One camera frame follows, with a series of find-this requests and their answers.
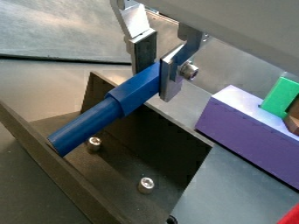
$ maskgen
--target blue bar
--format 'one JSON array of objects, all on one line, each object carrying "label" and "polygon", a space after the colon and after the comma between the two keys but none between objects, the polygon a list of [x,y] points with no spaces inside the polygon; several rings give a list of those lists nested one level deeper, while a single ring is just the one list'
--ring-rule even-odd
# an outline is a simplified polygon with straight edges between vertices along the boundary
[{"label": "blue bar", "polygon": [[48,136],[50,144],[61,157],[106,125],[133,112],[157,94],[158,69],[160,63],[156,62],[118,87],[114,87],[106,93],[102,102]]},{"label": "blue bar", "polygon": [[113,98],[108,97],[61,129],[48,136],[50,144],[58,155],[64,157],[120,116],[120,105]]}]

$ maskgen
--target machine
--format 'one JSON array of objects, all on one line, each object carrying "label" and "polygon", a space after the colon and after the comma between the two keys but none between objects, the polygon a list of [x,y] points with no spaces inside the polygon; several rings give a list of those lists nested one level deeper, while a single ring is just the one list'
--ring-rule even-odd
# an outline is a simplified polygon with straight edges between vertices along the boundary
[{"label": "machine", "polygon": [[[149,27],[145,6],[178,21],[177,37],[184,43],[160,59],[158,33]],[[200,71],[193,54],[210,35],[299,74],[299,5],[291,0],[110,0],[110,7],[125,34],[134,76],[117,86],[90,73],[78,114],[28,123],[1,104],[1,122],[90,221],[174,223],[168,216],[212,147],[218,147],[218,141],[194,129],[198,106],[192,105],[189,113],[189,102],[178,98],[182,85],[190,98],[204,95],[182,81],[192,81]],[[188,122],[158,108],[164,104],[152,98],[156,94],[164,102],[181,104],[177,111]]]}]

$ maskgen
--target gray metal surface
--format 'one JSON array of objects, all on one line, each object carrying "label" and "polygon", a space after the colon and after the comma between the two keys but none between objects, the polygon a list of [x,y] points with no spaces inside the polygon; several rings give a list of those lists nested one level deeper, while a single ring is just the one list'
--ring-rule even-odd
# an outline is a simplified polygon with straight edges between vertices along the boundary
[{"label": "gray metal surface", "polygon": [[[4,0],[0,11],[0,54],[130,61],[108,1]],[[160,58],[181,43],[176,38],[177,24],[154,14],[148,16],[149,25],[158,32]],[[291,75],[216,39],[201,47],[193,64],[200,68],[193,84],[210,93],[232,84],[264,98],[277,77]]]},{"label": "gray metal surface", "polygon": [[[96,75],[89,76],[82,111],[110,88]],[[94,223],[164,223],[210,147],[142,106],[97,133],[102,141],[98,154],[89,154],[82,144],[65,161],[45,137],[70,119],[73,113],[30,126],[0,102],[1,123]],[[142,176],[156,182],[146,197],[136,190]]]},{"label": "gray metal surface", "polygon": [[214,146],[172,211],[178,223],[273,224],[299,194]]},{"label": "gray metal surface", "polygon": [[162,14],[299,75],[296,0],[138,0]]},{"label": "gray metal surface", "polygon": [[1,123],[0,180],[1,223],[89,223]]},{"label": "gray metal surface", "polygon": [[[81,104],[89,70],[97,70],[117,84],[130,76],[129,66],[90,66],[69,63],[1,60],[1,99],[13,107],[21,116],[30,121],[76,111]],[[186,127],[185,129],[190,130],[204,109],[209,95],[209,93],[194,88],[190,83],[184,82],[181,92],[174,96],[172,101],[164,103],[156,96],[146,104],[148,106],[152,105],[154,109],[161,110],[162,113],[172,118],[174,123],[182,123]],[[9,146],[9,141],[5,136],[0,137],[0,143],[4,147]],[[200,198],[197,199],[197,197],[193,196],[192,200],[190,198],[185,199],[182,196],[181,202],[178,202],[178,206],[176,210],[173,210],[181,211],[178,214],[174,213],[177,219],[181,219],[182,223],[185,218],[185,216],[182,216],[182,209],[189,209],[189,215],[192,215],[192,217],[197,217],[196,214],[200,213],[200,210],[208,211],[206,215],[201,214],[197,218],[212,221],[217,218],[218,223],[222,223],[220,221],[222,219],[225,220],[228,216],[236,215],[236,213],[238,213],[238,217],[245,217],[244,215],[246,215],[246,217],[249,216],[252,220],[250,223],[272,223],[269,221],[275,220],[280,214],[285,213],[293,205],[297,200],[297,193],[276,180],[271,179],[261,171],[229,152],[224,150],[220,151],[222,151],[222,153],[218,153],[217,148],[216,150],[212,149],[200,169],[200,176],[196,178],[196,187],[193,185],[193,180],[190,187],[186,189],[186,192],[190,191],[190,193],[194,193],[194,196],[198,195]],[[28,185],[25,181],[17,183],[20,183],[20,185]],[[273,197],[279,198],[279,203],[273,203]],[[42,203],[41,201],[42,196],[38,197],[38,199],[33,198],[32,207],[36,208],[34,204]],[[218,215],[210,210],[213,207],[217,208],[216,212]],[[33,210],[30,211],[32,215],[38,216]]]}]

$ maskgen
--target metal panel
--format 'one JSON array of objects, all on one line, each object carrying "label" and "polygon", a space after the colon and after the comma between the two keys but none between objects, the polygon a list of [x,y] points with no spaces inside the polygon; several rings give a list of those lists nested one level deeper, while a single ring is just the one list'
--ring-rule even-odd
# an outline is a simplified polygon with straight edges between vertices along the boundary
[{"label": "metal panel", "polygon": [[138,0],[162,14],[299,75],[296,0]]}]

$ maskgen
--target purple block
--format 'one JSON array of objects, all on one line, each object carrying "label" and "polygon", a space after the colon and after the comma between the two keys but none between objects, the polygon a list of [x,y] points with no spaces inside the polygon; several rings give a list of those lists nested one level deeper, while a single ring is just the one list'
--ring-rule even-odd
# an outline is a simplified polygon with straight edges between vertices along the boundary
[{"label": "purple block", "polygon": [[299,189],[299,136],[261,100],[233,86],[210,98],[196,129],[288,185]]}]

